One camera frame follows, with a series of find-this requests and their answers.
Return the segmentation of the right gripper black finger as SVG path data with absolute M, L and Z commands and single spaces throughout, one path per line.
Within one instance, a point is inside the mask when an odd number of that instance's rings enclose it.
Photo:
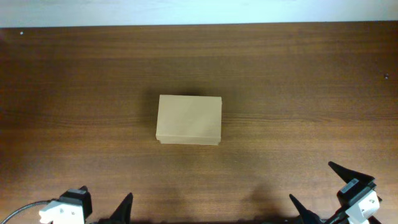
M 323 224 L 320 217 L 312 211 L 306 209 L 299 200 L 292 194 L 289 195 L 295 208 L 298 210 L 303 224 Z
M 355 170 L 347 169 L 337 163 L 330 161 L 328 165 L 332 170 L 346 183 L 351 182 L 353 179 L 357 179 L 359 182 L 368 184 L 373 182 L 375 178 L 373 176 L 357 172 Z

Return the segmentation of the brown cardboard box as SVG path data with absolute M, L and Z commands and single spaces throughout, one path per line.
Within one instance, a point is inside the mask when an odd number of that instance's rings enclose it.
M 155 136 L 162 144 L 217 146 L 221 118 L 220 96 L 160 95 Z

